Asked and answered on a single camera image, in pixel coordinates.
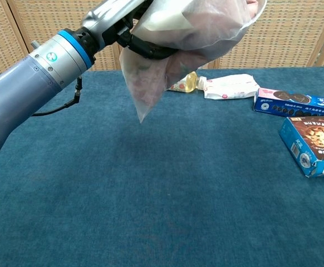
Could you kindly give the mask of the blue chocolate chip cookie box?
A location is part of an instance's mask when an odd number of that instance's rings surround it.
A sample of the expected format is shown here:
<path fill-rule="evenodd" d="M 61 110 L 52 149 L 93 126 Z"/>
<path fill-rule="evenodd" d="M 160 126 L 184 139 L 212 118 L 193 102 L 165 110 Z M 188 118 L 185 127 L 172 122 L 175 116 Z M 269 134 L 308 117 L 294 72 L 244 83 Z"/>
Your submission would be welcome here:
<path fill-rule="evenodd" d="M 288 117 L 279 135 L 306 177 L 324 176 L 324 116 Z"/>

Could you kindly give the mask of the blue pink sandwich cookie box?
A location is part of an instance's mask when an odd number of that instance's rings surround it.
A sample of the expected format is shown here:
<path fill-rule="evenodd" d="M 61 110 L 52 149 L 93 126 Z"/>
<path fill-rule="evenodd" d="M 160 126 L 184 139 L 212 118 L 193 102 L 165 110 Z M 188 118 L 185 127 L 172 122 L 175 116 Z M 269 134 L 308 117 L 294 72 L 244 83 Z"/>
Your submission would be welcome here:
<path fill-rule="evenodd" d="M 259 88 L 253 109 L 282 117 L 324 116 L 324 97 Z"/>

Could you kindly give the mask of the blue carpet table mat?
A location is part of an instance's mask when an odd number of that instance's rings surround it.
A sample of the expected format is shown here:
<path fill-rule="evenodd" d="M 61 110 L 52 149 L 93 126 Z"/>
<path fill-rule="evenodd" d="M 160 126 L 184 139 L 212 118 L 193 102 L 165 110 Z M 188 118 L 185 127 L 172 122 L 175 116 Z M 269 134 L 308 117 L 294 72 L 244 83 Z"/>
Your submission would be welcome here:
<path fill-rule="evenodd" d="M 253 100 L 164 93 L 143 122 L 119 71 L 0 151 L 0 267 L 324 267 L 324 178 Z"/>

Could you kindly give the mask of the white pink-print tissue pack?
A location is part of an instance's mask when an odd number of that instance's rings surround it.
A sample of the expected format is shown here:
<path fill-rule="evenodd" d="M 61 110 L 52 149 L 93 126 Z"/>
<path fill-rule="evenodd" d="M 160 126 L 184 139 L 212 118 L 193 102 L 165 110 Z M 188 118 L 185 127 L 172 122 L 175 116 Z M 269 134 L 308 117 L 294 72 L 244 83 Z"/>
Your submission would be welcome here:
<path fill-rule="evenodd" d="M 260 85 L 248 74 L 229 75 L 206 81 L 204 98 L 210 100 L 233 100 L 253 97 Z"/>

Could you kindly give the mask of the woven wicker folding screen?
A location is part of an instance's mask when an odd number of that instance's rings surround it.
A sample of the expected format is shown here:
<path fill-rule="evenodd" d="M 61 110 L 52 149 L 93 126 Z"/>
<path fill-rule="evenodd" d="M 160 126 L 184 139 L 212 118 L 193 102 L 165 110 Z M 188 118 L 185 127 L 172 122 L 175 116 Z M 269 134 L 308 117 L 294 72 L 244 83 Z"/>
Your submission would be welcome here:
<path fill-rule="evenodd" d="M 0 72 L 102 0 L 0 0 Z M 324 0 L 267 0 L 242 41 L 206 69 L 324 66 Z"/>

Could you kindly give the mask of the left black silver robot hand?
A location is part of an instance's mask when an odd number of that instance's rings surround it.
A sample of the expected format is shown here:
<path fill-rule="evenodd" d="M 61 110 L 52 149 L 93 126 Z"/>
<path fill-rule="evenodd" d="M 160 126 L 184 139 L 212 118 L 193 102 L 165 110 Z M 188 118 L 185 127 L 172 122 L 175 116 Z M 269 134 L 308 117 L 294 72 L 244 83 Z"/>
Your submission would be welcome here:
<path fill-rule="evenodd" d="M 162 60 L 177 52 L 133 35 L 133 20 L 140 20 L 154 0 L 104 0 L 83 18 L 82 43 L 89 56 L 117 42 L 122 47 L 152 60 Z"/>

